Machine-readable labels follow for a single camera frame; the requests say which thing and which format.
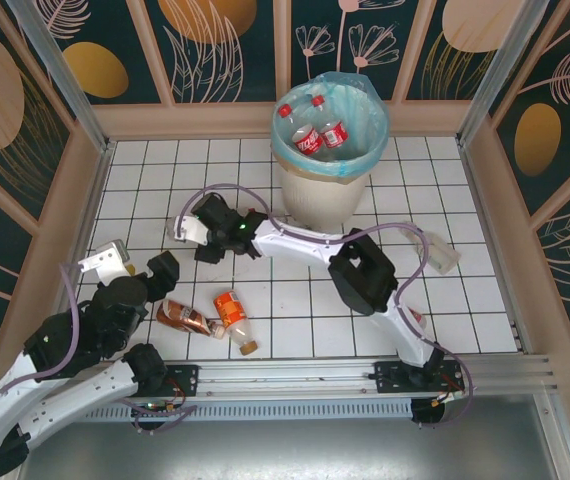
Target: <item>robotic arm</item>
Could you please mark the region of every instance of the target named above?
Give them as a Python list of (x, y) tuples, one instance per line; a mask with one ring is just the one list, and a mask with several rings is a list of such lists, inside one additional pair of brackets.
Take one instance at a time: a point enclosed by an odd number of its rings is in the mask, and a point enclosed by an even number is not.
[[(125, 268), (128, 260), (122, 242), (117, 241), (79, 262), (82, 272), (95, 269), (101, 283), (91, 301), (78, 305), (78, 345), (62, 369), (47, 373), (68, 355), (71, 310), (46, 319), (0, 380), (0, 476), (88, 411), (137, 391), (153, 392), (163, 382), (166, 367), (160, 355), (152, 345), (139, 344), (96, 376), (51, 395), (80, 371), (123, 350), (147, 314), (145, 304), (163, 299), (174, 289), (179, 265), (171, 253), (149, 261), (151, 277), (131, 276)], [(16, 382), (23, 377), (24, 381)]]
[[(406, 318), (411, 321), (414, 318), (406, 306), (395, 304), (392, 294), (398, 288), (396, 269), (369, 236), (330, 244), (344, 238), (343, 235), (313, 232), (277, 221), (277, 225), (282, 225), (279, 229), (266, 214), (253, 210), (242, 217), (215, 193), (205, 195), (191, 213), (191, 217), (170, 220), (168, 227), (175, 240), (199, 244), (196, 260), (218, 263), (231, 250), (252, 258), (286, 257), (327, 268), (343, 302), (358, 313), (370, 315), (391, 336), (403, 365), (400, 380), (415, 387), (424, 387), (432, 381), (444, 353), (416, 335), (416, 332), (424, 334), (418, 322), (413, 325), (413, 332), (401, 317), (399, 309), (403, 309)], [(353, 229), (350, 235), (359, 231)]]

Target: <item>red bottle label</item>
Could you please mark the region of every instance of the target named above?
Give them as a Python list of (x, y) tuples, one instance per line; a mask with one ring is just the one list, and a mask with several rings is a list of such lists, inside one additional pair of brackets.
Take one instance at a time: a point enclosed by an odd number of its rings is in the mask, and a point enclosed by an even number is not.
[(307, 135), (299, 141), (294, 142), (303, 155), (311, 155), (317, 152), (323, 144), (323, 139), (318, 132), (312, 128)]
[(348, 137), (347, 132), (343, 128), (343, 122), (338, 122), (334, 128), (323, 132), (321, 135), (323, 135), (327, 148), (336, 148), (342, 145)]

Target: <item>light blue trash bag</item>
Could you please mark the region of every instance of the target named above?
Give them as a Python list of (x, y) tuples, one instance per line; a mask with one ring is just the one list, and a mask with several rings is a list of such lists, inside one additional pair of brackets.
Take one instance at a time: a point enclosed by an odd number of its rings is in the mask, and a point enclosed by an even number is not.
[[(349, 135), (351, 148), (359, 156), (352, 160), (321, 162), (309, 158), (287, 138), (287, 122), (278, 108), (287, 103), (294, 116), (311, 121), (315, 111), (312, 97), (323, 95), (325, 103), (340, 118)], [(274, 153), (304, 171), (329, 177), (358, 177), (370, 171), (380, 160), (389, 137), (389, 113), (372, 82), (365, 75), (328, 72), (299, 85), (284, 95), (272, 114), (272, 149)]]

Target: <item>orange bottle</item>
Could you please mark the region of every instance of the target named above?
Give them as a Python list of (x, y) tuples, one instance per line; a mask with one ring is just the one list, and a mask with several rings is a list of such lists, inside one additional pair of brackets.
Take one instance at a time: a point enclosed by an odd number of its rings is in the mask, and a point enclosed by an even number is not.
[(223, 325), (229, 336), (241, 350), (243, 355), (249, 355), (258, 349), (258, 344), (252, 338), (252, 330), (245, 310), (233, 291), (219, 295), (214, 299), (214, 306), (223, 320)]

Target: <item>brown bottle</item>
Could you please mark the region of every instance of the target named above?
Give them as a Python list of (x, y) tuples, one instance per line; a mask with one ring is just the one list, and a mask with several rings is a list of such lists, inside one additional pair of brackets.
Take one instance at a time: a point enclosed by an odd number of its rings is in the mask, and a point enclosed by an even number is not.
[(223, 338), (225, 327), (213, 320), (206, 319), (192, 307), (187, 307), (165, 299), (161, 304), (156, 319), (163, 325), (189, 333), (200, 333), (208, 337)]

